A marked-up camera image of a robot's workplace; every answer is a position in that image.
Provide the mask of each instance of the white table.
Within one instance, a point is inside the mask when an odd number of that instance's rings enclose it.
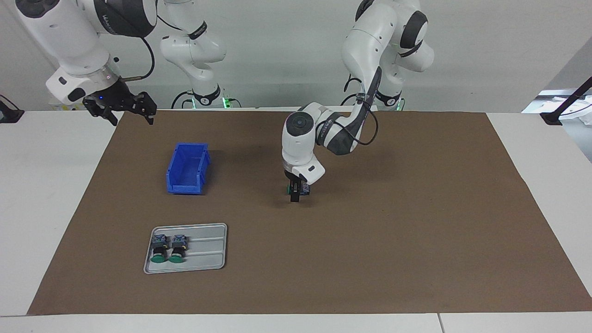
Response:
[[[488,116],[592,293],[592,216],[587,209],[592,197],[592,164],[563,128],[545,125],[538,115]],[[17,124],[0,125],[0,235],[4,242],[0,316],[5,316],[0,318],[0,332],[128,332],[176,327],[204,332],[436,333],[442,332],[441,324],[446,333],[590,332],[591,312],[25,317],[113,131],[108,122],[84,111],[29,112]]]

